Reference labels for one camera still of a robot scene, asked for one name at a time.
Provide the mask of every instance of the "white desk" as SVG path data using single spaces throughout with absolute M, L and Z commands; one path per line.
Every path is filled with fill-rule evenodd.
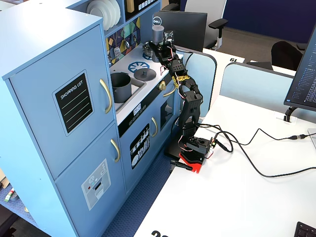
M 13 7 L 13 6 L 15 6 L 15 5 L 12 4 L 12 3 L 4 2 L 4 1 L 0 0 L 0 11 L 4 11 L 7 8 L 10 8 L 10 7 Z
M 221 90 L 221 84 L 223 80 L 223 75 L 224 75 L 224 70 L 226 66 L 232 62 L 243 63 L 245 59 L 241 57 L 221 53 L 218 51 L 206 49 L 206 48 L 203 49 L 203 53 L 212 55 L 216 59 L 216 62 L 217 62 L 215 81 L 214 81 L 213 93 L 212 93 L 212 98 L 211 98 L 211 106 L 212 106 L 215 100 L 217 99 L 217 97 L 219 96 L 219 92 Z
M 240 142 L 248 142 L 259 127 L 277 138 L 316 127 L 300 119 L 288 125 L 273 111 L 223 96 L 204 122 L 221 125 Z M 214 133 L 199 129 L 196 136 L 210 139 Z M 267 175 L 316 166 L 310 138 L 273 141 L 260 133 L 245 150 Z M 315 186 L 316 170 L 267 179 L 236 144 L 232 154 L 216 147 L 199 174 L 174 169 L 135 236 L 149 237 L 156 230 L 168 237 L 293 237 L 297 221 L 316 227 Z
M 278 72 L 278 73 L 288 74 L 290 76 L 295 76 L 295 74 L 296 74 L 296 71 L 289 70 L 286 68 L 280 68 L 280 67 L 273 66 L 273 65 L 272 65 L 272 68 L 273 68 L 273 71 Z

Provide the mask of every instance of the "toy kitchen backsplash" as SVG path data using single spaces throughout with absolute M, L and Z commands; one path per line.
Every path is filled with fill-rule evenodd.
M 110 57 L 111 66 L 122 59 L 140 43 L 140 18 L 136 18 L 116 33 L 106 38 L 107 55 Z M 114 49 L 120 48 L 119 57 L 115 57 Z

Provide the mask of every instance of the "white plate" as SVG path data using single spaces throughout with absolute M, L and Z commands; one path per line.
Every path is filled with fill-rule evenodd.
M 105 3 L 107 8 L 109 9 L 110 19 L 111 19 L 110 28 L 112 28 L 114 26 L 115 19 L 116 19 L 116 12 L 115 12 L 114 6 L 109 0 L 102 0 L 102 1 Z
M 111 19 L 110 11 L 106 4 L 100 0 L 92 1 L 87 8 L 87 13 L 95 16 L 103 17 L 103 28 L 107 31 L 110 28 Z
M 136 165 L 138 159 L 139 159 L 139 156 L 136 155 L 136 156 L 134 157 L 133 161 L 132 161 L 132 167 L 134 167 L 134 166 Z
M 115 18 L 115 23 L 114 25 L 116 25 L 119 22 L 119 18 L 120 18 L 120 9 L 119 9 L 119 4 L 116 0 L 109 0 L 112 5 L 114 6 L 115 12 L 116 12 L 116 18 Z

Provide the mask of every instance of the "toy kitchen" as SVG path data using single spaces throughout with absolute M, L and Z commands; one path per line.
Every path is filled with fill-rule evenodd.
M 161 8 L 146 2 L 128 19 L 118 0 L 106 30 L 92 1 L 0 14 L 0 167 L 53 237 L 101 236 L 179 116 L 173 80 L 143 49 Z

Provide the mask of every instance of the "keyboard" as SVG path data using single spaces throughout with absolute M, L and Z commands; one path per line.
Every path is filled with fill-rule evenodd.
M 298 222 L 294 237 L 316 237 L 316 229 Z

